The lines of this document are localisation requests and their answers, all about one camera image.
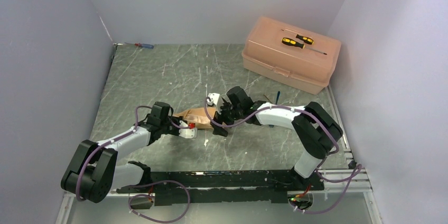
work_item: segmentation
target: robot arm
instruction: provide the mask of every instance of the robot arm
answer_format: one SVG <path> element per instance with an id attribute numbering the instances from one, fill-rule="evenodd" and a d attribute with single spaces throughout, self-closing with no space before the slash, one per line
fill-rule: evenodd
<path id="1" fill-rule="evenodd" d="M 336 141 L 342 137 L 341 127 L 316 102 L 299 107 L 272 108 L 275 105 L 269 102 L 252 101 L 241 87 L 231 88 L 227 92 L 227 97 L 230 102 L 220 98 L 219 94 L 209 95 L 208 104 L 222 104 L 219 108 L 217 107 L 214 114 L 213 121 L 215 123 L 211 122 L 213 134 L 226 137 L 227 131 L 217 124 L 233 125 L 236 120 L 240 119 L 254 125 L 276 125 L 293 129 L 305 147 L 305 151 L 294 165 L 293 170 L 304 179 L 310 177 L 319 164 L 325 160 L 334 145 L 321 126 L 314 126 L 316 121 L 297 111 L 304 110 L 314 115 Z"/>
<path id="2" fill-rule="evenodd" d="M 100 149 L 90 160 L 89 164 L 96 163 L 96 165 L 88 165 L 84 172 L 81 180 L 81 196 L 97 203 L 110 190 L 127 185 L 151 182 L 151 168 L 142 163 L 129 162 L 125 165 L 115 166 L 118 160 L 141 147 L 151 145 L 161 135 L 171 134 L 184 138 L 196 137 L 197 128 L 188 126 L 182 118 L 170 117 L 170 109 L 170 105 L 156 102 L 151 109 L 151 113 L 138 122 L 137 127 L 133 126 L 122 134 L 104 141 L 85 140 L 81 142 L 62 178 L 61 187 L 75 193 L 78 177 L 87 157 L 103 143 L 124 135 L 127 136 Z"/>
<path id="3" fill-rule="evenodd" d="M 210 94 L 211 100 L 208 104 L 217 105 L 214 118 L 211 118 L 214 134 L 227 136 L 228 133 L 222 124 L 226 124 L 224 127 L 231 127 L 236 125 L 235 121 L 241 119 L 243 121 L 238 124 L 246 122 L 259 126 L 276 125 L 297 132 L 306 150 L 288 175 L 294 180 L 297 188 L 310 184 L 313 171 L 334 147 L 334 142 L 328 135 L 336 141 L 342 136 L 339 125 L 315 102 L 299 107 L 276 106 L 260 100 L 254 102 L 241 87 L 230 89 L 227 97 L 230 102 L 220 98 L 218 94 Z M 151 183 L 150 167 L 139 162 L 128 162 L 126 165 L 116 167 L 116 163 L 129 153 L 151 145 L 164 134 L 184 138 L 196 137 L 197 128 L 187 126 L 182 118 L 169 116 L 171 109 L 168 104 L 156 102 L 151 113 L 138 122 L 136 127 L 98 143 L 89 140 L 81 142 L 62 178 L 61 187 L 75 193 L 78 177 L 84 166 L 86 169 L 80 180 L 79 195 L 95 203 L 100 202 L 110 190 L 127 185 Z M 301 114 L 300 110 L 318 119 L 320 125 L 315 126 L 316 121 Z M 118 137 L 121 138 L 119 141 L 112 142 Z M 103 143 L 109 144 L 97 150 Z"/>

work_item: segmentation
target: screwdriver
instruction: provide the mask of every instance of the screwdriver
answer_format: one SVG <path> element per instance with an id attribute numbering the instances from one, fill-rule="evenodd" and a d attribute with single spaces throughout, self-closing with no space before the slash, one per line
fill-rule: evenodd
<path id="1" fill-rule="evenodd" d="M 127 43 L 127 42 L 125 42 L 125 43 L 126 44 L 132 44 L 132 45 L 135 45 L 137 47 L 147 48 L 147 49 L 153 49 L 154 48 L 154 46 L 152 44 L 147 44 L 147 43 Z"/>
<path id="2" fill-rule="evenodd" d="M 282 31 L 285 31 L 285 30 L 286 30 L 286 31 L 289 31 L 289 32 L 292 32 L 292 33 L 294 33 L 294 34 L 297 34 L 297 35 L 295 36 L 295 38 L 298 38 L 298 39 L 302 40 L 302 41 L 303 41 L 304 43 L 306 43 L 306 44 L 311 45 L 311 44 L 314 43 L 314 40 L 313 40 L 312 38 L 309 38 L 308 36 L 300 35 L 300 34 L 294 32 L 294 31 L 292 31 L 292 30 L 287 30 L 287 29 L 284 29 L 284 30 L 282 30 Z"/>
<path id="3" fill-rule="evenodd" d="M 322 54 L 326 55 L 325 52 L 318 51 L 318 50 L 315 50 L 315 49 L 313 49 L 313 48 L 305 47 L 305 44 L 304 44 L 304 43 L 297 43 L 296 41 L 294 41 L 294 40 L 292 40 L 292 39 L 289 39 L 289 38 L 283 38 L 283 39 L 282 39 L 282 43 L 283 43 L 283 44 L 286 44 L 286 45 L 288 45 L 288 46 L 299 47 L 299 48 L 302 48 L 302 49 L 303 49 L 303 48 L 307 48 L 307 49 L 309 49 L 309 50 L 312 50 L 312 51 L 315 51 L 315 52 L 322 53 Z"/>
<path id="4" fill-rule="evenodd" d="M 311 38 L 309 38 L 307 36 L 302 36 L 302 35 L 297 34 L 295 36 L 295 38 L 298 38 L 298 39 L 302 40 L 304 43 L 307 43 L 309 45 L 314 43 L 314 40 L 312 40 Z"/>

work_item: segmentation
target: screwdriver shaft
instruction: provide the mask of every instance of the screwdriver shaft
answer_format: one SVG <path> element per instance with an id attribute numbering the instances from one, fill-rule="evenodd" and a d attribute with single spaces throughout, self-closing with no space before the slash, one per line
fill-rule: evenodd
<path id="1" fill-rule="evenodd" d="M 308 50 L 312 50 L 312 51 L 315 51 L 315 52 L 322 53 L 322 54 L 326 55 L 325 52 L 322 52 L 322 51 L 319 51 L 319 50 L 315 50 L 313 48 L 308 48 L 308 47 L 305 47 L 305 48 L 308 49 Z"/>

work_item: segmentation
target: white bracket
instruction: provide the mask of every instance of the white bracket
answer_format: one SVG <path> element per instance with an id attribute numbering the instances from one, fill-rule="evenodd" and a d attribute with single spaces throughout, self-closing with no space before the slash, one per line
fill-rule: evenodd
<path id="1" fill-rule="evenodd" d="M 221 106 L 223 104 L 221 95 L 218 93 L 209 93 L 208 97 L 211 99 L 211 101 L 207 100 L 207 105 L 208 106 L 215 106 L 216 107 L 216 111 L 221 114 Z"/>
<path id="2" fill-rule="evenodd" d="M 184 121 L 180 121 L 181 127 L 188 126 Z M 179 130 L 179 136 L 183 138 L 196 138 L 198 134 L 198 128 L 195 127 L 193 129 L 180 129 Z"/>

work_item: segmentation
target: marble table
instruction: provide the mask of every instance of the marble table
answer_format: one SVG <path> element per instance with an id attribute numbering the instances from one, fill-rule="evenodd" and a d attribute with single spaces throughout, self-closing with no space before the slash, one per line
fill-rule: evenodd
<path id="1" fill-rule="evenodd" d="M 134 108 L 163 101 L 180 112 L 201 107 L 210 92 L 225 94 L 241 86 L 253 100 L 263 94 L 279 104 L 320 103 L 330 115 L 334 110 L 327 89 L 317 95 L 286 86 L 242 66 L 242 44 L 156 45 L 154 49 L 119 45 L 101 97 L 91 134 L 100 141 L 128 130 L 134 123 Z M 148 110 L 141 110 L 143 118 Z M 215 171 L 291 169 L 303 145 L 294 131 L 275 126 L 243 124 L 229 129 L 228 137 L 198 131 L 197 138 L 164 135 L 151 146 L 131 153 L 118 164 L 139 161 L 153 171 Z M 326 169 L 347 169 L 343 151 L 330 156 Z"/>

